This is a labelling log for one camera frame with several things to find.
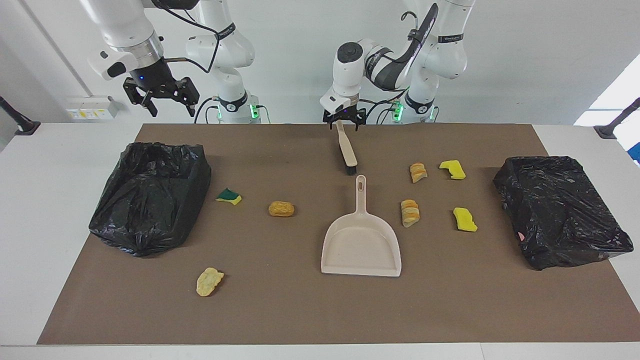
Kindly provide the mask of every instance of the dustpan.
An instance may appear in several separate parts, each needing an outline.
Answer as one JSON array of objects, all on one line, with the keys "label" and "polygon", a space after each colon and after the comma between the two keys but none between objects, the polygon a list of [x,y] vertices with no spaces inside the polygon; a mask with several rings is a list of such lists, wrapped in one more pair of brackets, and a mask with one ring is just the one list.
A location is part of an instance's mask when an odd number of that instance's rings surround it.
[{"label": "dustpan", "polygon": [[324,237],[321,271],[400,276],[400,246],[386,221],[367,212],[367,178],[356,177],[356,212],[334,221]]}]

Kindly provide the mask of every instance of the plastic bag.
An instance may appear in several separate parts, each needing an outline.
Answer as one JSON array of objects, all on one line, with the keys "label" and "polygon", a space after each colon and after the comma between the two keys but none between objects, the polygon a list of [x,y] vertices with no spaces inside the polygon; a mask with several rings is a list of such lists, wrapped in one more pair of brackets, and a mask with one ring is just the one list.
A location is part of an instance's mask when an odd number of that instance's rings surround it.
[{"label": "plastic bag", "polygon": [[579,266],[634,249],[572,158],[509,158],[493,183],[535,269]]},{"label": "plastic bag", "polygon": [[89,230],[147,256],[182,245],[211,182],[202,145],[131,143],[107,180]]}]

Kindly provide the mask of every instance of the brown mat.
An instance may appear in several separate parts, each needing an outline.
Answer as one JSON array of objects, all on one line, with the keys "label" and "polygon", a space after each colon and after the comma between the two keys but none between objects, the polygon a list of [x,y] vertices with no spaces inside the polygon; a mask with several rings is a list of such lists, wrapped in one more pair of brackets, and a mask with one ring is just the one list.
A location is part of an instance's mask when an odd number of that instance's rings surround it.
[{"label": "brown mat", "polygon": [[[324,234],[354,211],[335,130],[316,125],[144,125],[138,141],[201,143],[211,189],[187,242],[138,259],[90,236],[39,344],[301,344],[640,341],[640,315],[610,262],[528,266],[492,178],[509,156],[546,155],[531,126],[429,124],[347,129],[368,210],[400,242],[400,278],[323,275]],[[453,181],[443,160],[461,161]],[[408,167],[429,177],[411,184]],[[225,187],[236,207],[215,202]],[[401,225],[399,202],[422,219]],[[272,200],[295,204],[272,218]],[[477,233],[455,230],[471,210]],[[226,273],[211,297],[202,270]]]}]

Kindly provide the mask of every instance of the black stand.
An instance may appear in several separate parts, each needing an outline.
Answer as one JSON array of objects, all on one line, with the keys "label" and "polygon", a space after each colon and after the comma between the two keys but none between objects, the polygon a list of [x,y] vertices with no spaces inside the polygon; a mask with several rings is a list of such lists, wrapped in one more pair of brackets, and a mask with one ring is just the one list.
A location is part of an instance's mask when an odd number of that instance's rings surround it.
[{"label": "black stand", "polygon": [[622,122],[638,108],[640,108],[640,97],[638,97],[628,108],[624,109],[622,113],[620,113],[620,115],[618,115],[618,117],[616,117],[609,125],[594,126],[593,129],[595,129],[596,133],[598,133],[598,135],[603,139],[615,139],[616,135],[613,135],[613,129],[622,124]]},{"label": "black stand", "polygon": [[19,113],[16,109],[14,109],[8,102],[4,99],[4,97],[0,96],[0,107],[4,111],[6,111],[11,118],[18,124],[18,130],[15,131],[16,135],[31,135],[35,133],[38,126],[40,126],[39,121],[31,121],[29,118]]}]

